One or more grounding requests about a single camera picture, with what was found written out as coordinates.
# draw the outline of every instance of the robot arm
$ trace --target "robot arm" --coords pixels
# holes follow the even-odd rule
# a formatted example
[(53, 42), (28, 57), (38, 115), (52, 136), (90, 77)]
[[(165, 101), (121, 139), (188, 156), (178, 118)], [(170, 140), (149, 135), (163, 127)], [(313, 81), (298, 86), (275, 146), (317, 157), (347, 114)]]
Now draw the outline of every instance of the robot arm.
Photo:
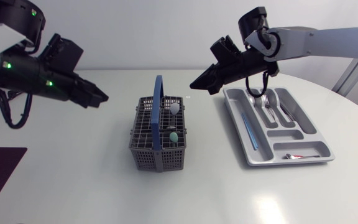
[[(45, 50), (39, 49), (45, 18), (28, 0), (0, 0), (0, 108), (11, 128), (21, 128), (29, 115), (32, 95), (55, 100), (71, 100), (84, 108), (99, 107), (108, 100), (95, 84), (73, 70), (83, 50), (74, 42), (55, 34)], [(27, 93), (22, 119), (13, 124), (8, 99), (1, 88)]]
[[(358, 58), (358, 28), (316, 30), (307, 27), (269, 28), (264, 7), (242, 16), (239, 29), (246, 47), (240, 52), (229, 36), (211, 47), (218, 60), (201, 74), (190, 88), (218, 93), (228, 83), (246, 78), (247, 89), (254, 97), (264, 94), (268, 77), (278, 73), (278, 60), (305, 56)], [(263, 72), (264, 90), (250, 91), (248, 77)]]

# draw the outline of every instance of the table surface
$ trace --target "table surface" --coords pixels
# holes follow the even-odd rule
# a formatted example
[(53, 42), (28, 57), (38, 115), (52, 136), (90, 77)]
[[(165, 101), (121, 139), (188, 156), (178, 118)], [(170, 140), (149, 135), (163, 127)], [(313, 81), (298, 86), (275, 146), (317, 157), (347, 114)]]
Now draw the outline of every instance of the table surface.
[[(299, 78), (279, 74), (336, 159), (251, 167), (222, 91), (191, 90), (201, 70), (80, 71), (110, 99), (100, 108), (35, 96), (27, 124), (0, 114), (0, 147), (28, 151), (0, 193), (0, 223), (358, 223), (358, 106)], [(185, 168), (138, 171), (128, 149), (135, 107), (152, 96), (184, 97)], [(250, 79), (261, 86), (260, 75)], [(226, 85), (243, 87), (244, 80)], [(25, 97), (14, 100), (21, 113)]]

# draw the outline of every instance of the cutlery tray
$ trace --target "cutlery tray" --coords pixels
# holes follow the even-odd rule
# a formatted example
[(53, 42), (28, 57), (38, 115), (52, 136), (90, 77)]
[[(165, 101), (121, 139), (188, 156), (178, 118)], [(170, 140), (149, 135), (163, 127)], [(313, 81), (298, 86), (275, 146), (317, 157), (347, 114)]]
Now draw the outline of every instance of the cutlery tray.
[[(253, 93), (260, 93), (259, 90), (261, 89), (251, 89)], [(267, 89), (265, 94), (270, 111), (265, 107), (262, 98), (254, 98), (254, 102), (251, 101), (251, 95), (246, 88), (224, 88), (223, 93), (249, 165), (305, 164), (335, 159), (321, 133), (286, 88)], [(256, 150), (242, 114), (247, 118), (253, 132), (257, 143)], [(287, 154), (319, 157), (288, 159)]]

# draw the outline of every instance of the dishwasher cutlery basket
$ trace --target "dishwasher cutlery basket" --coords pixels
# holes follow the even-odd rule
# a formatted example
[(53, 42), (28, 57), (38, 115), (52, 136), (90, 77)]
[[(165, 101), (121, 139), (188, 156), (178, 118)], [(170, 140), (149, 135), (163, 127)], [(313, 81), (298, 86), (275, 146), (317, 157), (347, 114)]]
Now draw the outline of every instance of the dishwasher cutlery basket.
[[(170, 112), (173, 103), (180, 106), (175, 116)], [(129, 149), (139, 170), (183, 169), (186, 149), (184, 110), (182, 97), (163, 95), (162, 76), (158, 75), (154, 95), (139, 99), (131, 130)], [(177, 142), (170, 140), (172, 132), (177, 133)]]

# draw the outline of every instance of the blue handle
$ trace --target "blue handle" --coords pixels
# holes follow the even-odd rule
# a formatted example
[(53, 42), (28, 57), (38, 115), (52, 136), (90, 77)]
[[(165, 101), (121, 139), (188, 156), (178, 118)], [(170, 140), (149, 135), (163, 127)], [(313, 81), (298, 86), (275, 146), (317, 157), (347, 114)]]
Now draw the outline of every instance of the blue handle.
[(152, 136), (153, 136), (153, 150), (155, 151), (161, 150), (159, 119), (160, 119), (160, 100), (163, 95), (164, 92), (162, 88), (162, 75), (157, 75), (157, 77), (155, 78), (152, 119), (150, 122), (152, 127)]
[(256, 142), (255, 136), (252, 132), (251, 126), (249, 125), (247, 117), (243, 113), (241, 114), (241, 116), (242, 116), (242, 119), (244, 120), (244, 123), (246, 124), (246, 129), (247, 129), (249, 137), (251, 138), (252, 146), (254, 147), (254, 150), (258, 150), (258, 143)]

